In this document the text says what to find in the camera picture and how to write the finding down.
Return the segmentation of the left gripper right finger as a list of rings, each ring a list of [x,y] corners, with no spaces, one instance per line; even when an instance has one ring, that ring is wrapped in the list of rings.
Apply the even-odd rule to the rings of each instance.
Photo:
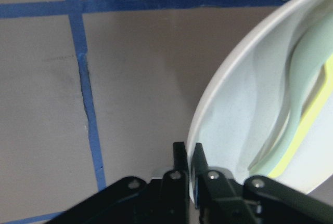
[[[228,170],[209,167],[200,143],[193,198],[200,223],[332,223],[332,206],[273,179],[252,176],[239,184]]]

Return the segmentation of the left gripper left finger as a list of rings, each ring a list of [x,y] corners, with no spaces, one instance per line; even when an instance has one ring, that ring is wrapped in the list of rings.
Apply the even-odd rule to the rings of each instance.
[[[173,168],[146,182],[124,177],[49,223],[188,223],[189,172],[182,142],[173,143]]]

